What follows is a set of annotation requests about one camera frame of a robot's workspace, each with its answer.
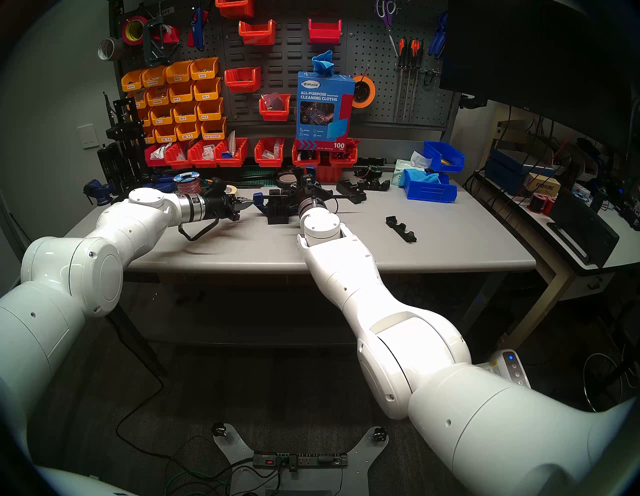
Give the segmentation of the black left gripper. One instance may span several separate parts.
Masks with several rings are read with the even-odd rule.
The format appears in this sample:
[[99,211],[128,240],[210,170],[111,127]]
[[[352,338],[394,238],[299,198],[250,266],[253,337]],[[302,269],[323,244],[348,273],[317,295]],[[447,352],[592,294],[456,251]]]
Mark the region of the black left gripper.
[[240,212],[248,209],[254,201],[242,196],[228,193],[211,193],[205,191],[203,198],[203,220],[228,219],[239,220]]

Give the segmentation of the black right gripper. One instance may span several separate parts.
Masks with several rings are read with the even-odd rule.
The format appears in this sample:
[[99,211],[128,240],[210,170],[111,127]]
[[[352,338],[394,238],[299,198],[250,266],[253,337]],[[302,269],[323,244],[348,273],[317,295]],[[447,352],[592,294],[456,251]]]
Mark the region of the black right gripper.
[[294,201],[294,203],[302,203],[303,200],[311,198],[322,201],[333,198],[333,190],[324,189],[321,186],[292,187],[287,189],[286,193],[286,201]]

